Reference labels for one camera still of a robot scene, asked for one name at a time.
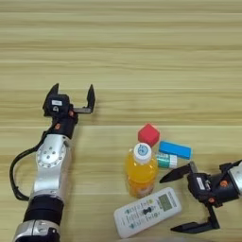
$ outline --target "red cube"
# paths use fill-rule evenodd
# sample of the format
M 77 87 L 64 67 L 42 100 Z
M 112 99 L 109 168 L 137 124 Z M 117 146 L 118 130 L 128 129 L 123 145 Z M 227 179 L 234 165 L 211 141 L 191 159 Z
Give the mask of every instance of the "red cube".
M 138 132 L 139 142 L 146 143 L 153 147 L 160 139 L 160 133 L 150 124 L 146 124 Z

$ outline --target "blue rectangular block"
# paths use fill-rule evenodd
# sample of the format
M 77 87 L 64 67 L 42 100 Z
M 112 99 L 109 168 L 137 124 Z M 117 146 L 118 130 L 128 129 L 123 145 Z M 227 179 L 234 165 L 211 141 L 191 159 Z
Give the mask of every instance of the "blue rectangular block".
M 165 154 L 177 155 L 178 157 L 190 160 L 192 156 L 192 149 L 166 141 L 162 141 L 159 145 L 159 151 Z

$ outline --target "white remote control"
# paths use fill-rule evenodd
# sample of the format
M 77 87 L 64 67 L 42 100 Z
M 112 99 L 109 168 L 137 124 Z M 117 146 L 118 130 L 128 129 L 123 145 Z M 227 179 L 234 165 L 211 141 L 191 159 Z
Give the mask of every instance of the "white remote control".
M 121 238 L 139 233 L 182 210 L 170 187 L 115 210 L 114 220 Z

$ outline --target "orange juice bottle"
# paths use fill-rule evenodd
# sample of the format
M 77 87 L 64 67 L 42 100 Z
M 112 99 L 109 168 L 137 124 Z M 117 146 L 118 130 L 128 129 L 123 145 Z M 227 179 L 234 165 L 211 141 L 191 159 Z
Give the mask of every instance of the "orange juice bottle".
M 148 144 L 139 143 L 130 150 L 126 160 L 126 175 L 131 195 L 137 198 L 149 195 L 153 191 L 157 173 L 158 163 Z

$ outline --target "wooden table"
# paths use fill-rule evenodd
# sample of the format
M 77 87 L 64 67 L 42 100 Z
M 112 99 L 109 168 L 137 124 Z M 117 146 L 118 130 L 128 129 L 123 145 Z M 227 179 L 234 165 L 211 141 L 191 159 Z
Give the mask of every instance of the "wooden table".
M 95 113 L 80 117 L 73 140 L 63 242 L 118 239 L 113 211 L 134 200 L 123 164 L 146 122 L 192 147 L 200 171 L 241 159 L 241 13 L 235 0 L 0 1 L 1 241 L 11 240 L 27 206 L 11 192 L 9 165 L 50 125 L 42 105 L 56 82 L 76 106 L 91 83 L 96 93 Z M 31 155 L 18 168 L 26 194 L 35 167 Z M 178 236 L 169 228 L 207 217 L 186 179 L 158 183 L 166 172 L 155 190 L 174 187 L 183 212 L 136 237 Z M 241 204 L 216 210 L 221 230 L 189 237 L 241 241 Z

